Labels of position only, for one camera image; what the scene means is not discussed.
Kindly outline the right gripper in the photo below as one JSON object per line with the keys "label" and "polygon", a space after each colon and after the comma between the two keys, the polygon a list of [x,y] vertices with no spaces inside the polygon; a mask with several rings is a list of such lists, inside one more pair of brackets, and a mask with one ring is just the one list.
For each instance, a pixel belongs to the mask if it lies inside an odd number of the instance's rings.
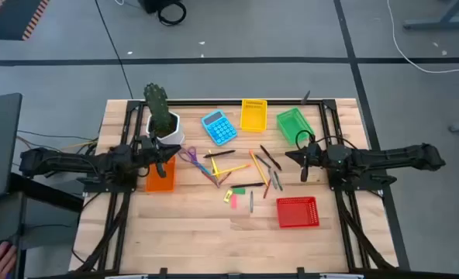
{"label": "right gripper", "polygon": [[329,159],[318,143],[309,143],[299,150],[287,151],[285,155],[295,161],[301,170],[301,182],[307,182],[310,167],[328,168]]}

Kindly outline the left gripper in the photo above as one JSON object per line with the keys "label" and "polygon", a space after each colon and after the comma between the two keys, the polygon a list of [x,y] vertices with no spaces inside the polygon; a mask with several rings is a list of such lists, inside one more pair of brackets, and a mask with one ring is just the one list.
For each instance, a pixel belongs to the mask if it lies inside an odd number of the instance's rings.
{"label": "left gripper", "polygon": [[168,162],[174,153],[181,149],[181,146],[179,144],[159,144],[155,137],[149,136],[139,136],[137,142],[140,148],[136,155],[136,166],[149,169],[151,164],[155,164],[157,173],[161,177],[166,177],[163,164]]}

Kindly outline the white plant pot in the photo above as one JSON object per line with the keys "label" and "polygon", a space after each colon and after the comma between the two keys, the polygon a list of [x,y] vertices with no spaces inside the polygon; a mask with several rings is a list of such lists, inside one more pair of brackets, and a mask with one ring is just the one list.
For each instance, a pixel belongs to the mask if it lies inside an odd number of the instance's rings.
{"label": "white plant pot", "polygon": [[182,145],[185,141],[185,134],[181,124],[181,118],[175,112],[169,111],[171,123],[174,125],[171,132],[165,136],[161,136],[155,131],[153,116],[150,115],[147,119],[146,133],[148,136],[156,136],[163,144]]}

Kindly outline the orange plastic bin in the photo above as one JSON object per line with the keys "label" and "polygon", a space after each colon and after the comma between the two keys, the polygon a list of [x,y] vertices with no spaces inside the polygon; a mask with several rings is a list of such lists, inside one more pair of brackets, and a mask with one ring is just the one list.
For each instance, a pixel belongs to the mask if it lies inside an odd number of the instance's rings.
{"label": "orange plastic bin", "polygon": [[150,173],[147,175],[145,192],[166,193],[172,192],[175,187],[176,179],[176,157],[172,157],[167,163],[163,164],[166,177],[161,177],[157,173],[155,164],[150,165]]}

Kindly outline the green plastic bin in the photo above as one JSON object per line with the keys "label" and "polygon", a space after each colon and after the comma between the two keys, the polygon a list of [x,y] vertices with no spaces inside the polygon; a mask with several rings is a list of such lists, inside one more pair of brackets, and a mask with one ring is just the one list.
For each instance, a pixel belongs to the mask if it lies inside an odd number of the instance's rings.
{"label": "green plastic bin", "polygon": [[286,112],[280,113],[276,117],[278,128],[281,130],[284,138],[289,145],[295,145],[295,137],[302,130],[307,130],[307,133],[301,133],[298,141],[307,140],[309,134],[314,135],[314,131],[308,120],[298,108],[291,108]]}

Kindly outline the yellow crayon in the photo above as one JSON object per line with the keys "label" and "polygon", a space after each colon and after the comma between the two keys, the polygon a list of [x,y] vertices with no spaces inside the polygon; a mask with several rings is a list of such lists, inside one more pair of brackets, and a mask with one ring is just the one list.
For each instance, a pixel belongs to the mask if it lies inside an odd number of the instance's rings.
{"label": "yellow crayon", "polygon": [[216,179],[219,179],[219,175],[217,174],[218,173],[218,168],[216,166],[216,162],[214,161],[214,158],[211,156],[212,155],[212,151],[211,150],[208,150],[209,152],[209,159],[211,160],[211,164],[212,164],[212,173],[214,174],[214,176],[216,177]]}

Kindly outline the red plastic bin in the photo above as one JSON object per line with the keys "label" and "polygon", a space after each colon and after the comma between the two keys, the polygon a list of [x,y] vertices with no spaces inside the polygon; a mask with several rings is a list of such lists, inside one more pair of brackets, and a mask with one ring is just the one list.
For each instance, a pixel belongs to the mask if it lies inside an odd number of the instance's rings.
{"label": "red plastic bin", "polygon": [[276,206],[281,229],[319,226],[315,197],[277,198]]}

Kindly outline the blue calculator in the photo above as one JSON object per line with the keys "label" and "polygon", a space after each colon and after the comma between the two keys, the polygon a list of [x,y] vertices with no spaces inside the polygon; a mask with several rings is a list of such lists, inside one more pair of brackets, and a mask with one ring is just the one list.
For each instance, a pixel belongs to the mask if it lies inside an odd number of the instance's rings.
{"label": "blue calculator", "polygon": [[237,131],[233,124],[220,109],[204,116],[201,122],[205,131],[217,146],[225,145],[237,137]]}

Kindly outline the yellow plastic bin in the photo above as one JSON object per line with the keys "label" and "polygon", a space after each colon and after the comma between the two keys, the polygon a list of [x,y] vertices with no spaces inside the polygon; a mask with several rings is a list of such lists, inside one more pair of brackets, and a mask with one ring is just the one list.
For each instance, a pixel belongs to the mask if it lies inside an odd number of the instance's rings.
{"label": "yellow plastic bin", "polygon": [[243,99],[240,128],[249,132],[263,132],[267,128],[267,101]]}

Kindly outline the black box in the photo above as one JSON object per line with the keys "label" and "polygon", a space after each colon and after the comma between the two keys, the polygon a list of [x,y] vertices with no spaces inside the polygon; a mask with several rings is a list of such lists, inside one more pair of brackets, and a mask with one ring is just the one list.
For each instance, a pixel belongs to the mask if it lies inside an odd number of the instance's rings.
{"label": "black box", "polygon": [[161,12],[164,8],[169,5],[174,5],[178,0],[137,0],[142,9],[147,14],[154,14],[155,12]]}

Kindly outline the orange striped black mat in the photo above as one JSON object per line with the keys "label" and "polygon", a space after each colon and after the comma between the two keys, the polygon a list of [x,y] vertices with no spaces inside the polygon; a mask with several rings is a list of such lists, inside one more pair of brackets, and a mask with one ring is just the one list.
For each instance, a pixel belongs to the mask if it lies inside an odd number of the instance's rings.
{"label": "orange striped black mat", "polygon": [[0,40],[28,40],[50,0],[0,0]]}

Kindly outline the purple handled scissors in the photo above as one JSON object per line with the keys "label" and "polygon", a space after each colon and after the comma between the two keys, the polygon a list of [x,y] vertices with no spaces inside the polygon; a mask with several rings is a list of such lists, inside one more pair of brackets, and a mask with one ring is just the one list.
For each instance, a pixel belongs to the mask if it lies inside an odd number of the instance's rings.
{"label": "purple handled scissors", "polygon": [[189,147],[182,147],[180,151],[178,152],[178,156],[186,161],[189,162],[190,164],[194,165],[197,167],[201,173],[208,178],[216,187],[219,188],[219,182],[216,180],[216,177],[210,173],[206,167],[204,167],[197,159],[197,151],[194,146],[189,146]]}

